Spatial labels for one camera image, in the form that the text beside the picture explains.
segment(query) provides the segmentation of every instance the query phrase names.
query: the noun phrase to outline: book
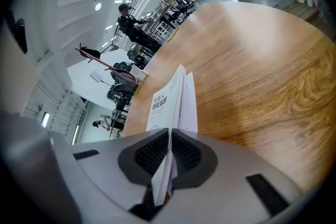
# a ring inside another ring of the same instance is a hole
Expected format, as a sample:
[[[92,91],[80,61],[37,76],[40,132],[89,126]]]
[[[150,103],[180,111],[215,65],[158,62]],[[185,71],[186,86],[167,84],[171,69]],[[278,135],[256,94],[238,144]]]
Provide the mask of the book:
[[[169,142],[167,155],[152,178],[156,206],[164,204],[166,194],[171,194],[171,181],[177,176],[176,162],[171,150],[172,129],[197,132],[193,74],[187,75],[181,64],[167,85],[153,95],[146,131],[162,128],[168,128]]]

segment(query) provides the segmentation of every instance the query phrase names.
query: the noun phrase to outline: wooden table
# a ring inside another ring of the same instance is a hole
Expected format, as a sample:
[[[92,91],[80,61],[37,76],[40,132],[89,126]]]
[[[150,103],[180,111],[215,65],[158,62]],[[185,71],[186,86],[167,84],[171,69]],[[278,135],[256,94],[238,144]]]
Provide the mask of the wooden table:
[[[336,47],[283,11],[203,5],[148,63],[124,134],[144,132],[153,93],[179,63],[194,74],[198,132],[245,146],[307,191],[336,155]]]

